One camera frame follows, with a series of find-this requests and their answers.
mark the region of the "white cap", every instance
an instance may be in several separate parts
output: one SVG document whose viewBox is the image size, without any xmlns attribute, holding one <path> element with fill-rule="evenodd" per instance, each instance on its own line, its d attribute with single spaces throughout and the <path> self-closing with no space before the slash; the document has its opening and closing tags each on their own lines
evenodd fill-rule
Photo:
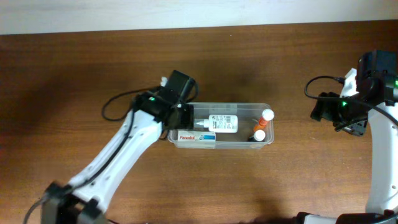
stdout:
<svg viewBox="0 0 398 224">
<path fill-rule="evenodd" d="M 202 125 L 205 128 L 209 127 L 209 119 L 204 119 L 203 121 L 197 122 L 198 125 Z"/>
<path fill-rule="evenodd" d="M 253 137 L 256 141 L 262 141 L 266 138 L 266 133 L 263 130 L 257 130 Z"/>
<path fill-rule="evenodd" d="M 262 118 L 264 118 L 264 120 L 266 120 L 266 121 L 270 121 L 270 120 L 274 119 L 274 116 L 275 116 L 274 112 L 270 109 L 265 109 L 262 112 Z"/>
</svg>

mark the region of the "wooden table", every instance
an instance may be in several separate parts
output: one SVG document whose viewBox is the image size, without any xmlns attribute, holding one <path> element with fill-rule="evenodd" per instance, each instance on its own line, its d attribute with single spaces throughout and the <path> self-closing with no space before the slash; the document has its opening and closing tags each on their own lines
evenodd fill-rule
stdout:
<svg viewBox="0 0 398 224">
<path fill-rule="evenodd" d="M 397 27 L 378 21 L 0 36 L 1 223 L 20 223 L 51 181 L 66 184 L 99 153 L 120 126 L 100 116 L 108 98 L 158 85 L 173 69 L 198 82 L 197 101 L 270 104 L 275 141 L 259 151 L 156 142 L 118 188 L 108 218 L 237 223 L 363 212 L 370 130 L 357 138 L 311 120 L 315 101 L 303 87 L 317 75 L 345 75 L 365 52 L 398 51 Z M 340 89 L 319 81 L 311 92 Z M 128 102 L 113 104 L 109 116 Z"/>
</svg>

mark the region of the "white bottle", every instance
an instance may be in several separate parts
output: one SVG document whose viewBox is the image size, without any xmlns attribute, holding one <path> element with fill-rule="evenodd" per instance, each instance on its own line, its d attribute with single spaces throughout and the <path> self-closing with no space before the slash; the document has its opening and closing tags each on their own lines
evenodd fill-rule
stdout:
<svg viewBox="0 0 398 224">
<path fill-rule="evenodd" d="M 236 115 L 210 115 L 209 119 L 197 122 L 209 131 L 216 133 L 236 133 L 238 132 L 238 117 Z"/>
</svg>

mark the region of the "clear plastic container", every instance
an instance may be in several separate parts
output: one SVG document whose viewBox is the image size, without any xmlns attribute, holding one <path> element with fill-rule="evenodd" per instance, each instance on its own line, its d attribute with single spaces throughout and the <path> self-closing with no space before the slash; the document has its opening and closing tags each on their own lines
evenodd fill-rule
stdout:
<svg viewBox="0 0 398 224">
<path fill-rule="evenodd" d="M 168 139 L 179 148 L 199 149 L 261 149 L 274 141 L 274 123 L 270 121 L 264 129 L 266 138 L 261 142 L 248 142 L 253 127 L 261 117 L 262 111 L 271 109 L 265 103 L 191 103 L 194 108 L 195 121 L 208 119 L 211 114 L 236 115 L 238 117 L 237 133 L 216 133 L 216 141 L 178 141 L 178 130 L 171 130 Z M 191 131 L 208 131 L 208 128 L 195 124 Z"/>
</svg>

